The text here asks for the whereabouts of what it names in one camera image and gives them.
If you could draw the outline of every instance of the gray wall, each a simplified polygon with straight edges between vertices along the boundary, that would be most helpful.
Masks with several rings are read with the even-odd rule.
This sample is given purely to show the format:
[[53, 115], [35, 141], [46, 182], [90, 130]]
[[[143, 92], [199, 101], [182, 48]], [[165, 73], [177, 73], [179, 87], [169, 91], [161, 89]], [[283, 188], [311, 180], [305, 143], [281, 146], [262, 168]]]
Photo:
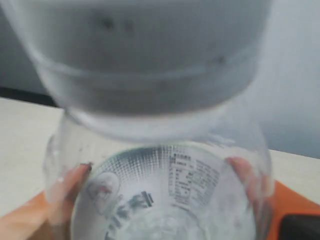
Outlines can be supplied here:
[[[271, 149], [320, 158], [320, 1], [274, 0], [263, 57], [246, 98]], [[0, 15], [0, 86], [44, 93]]]

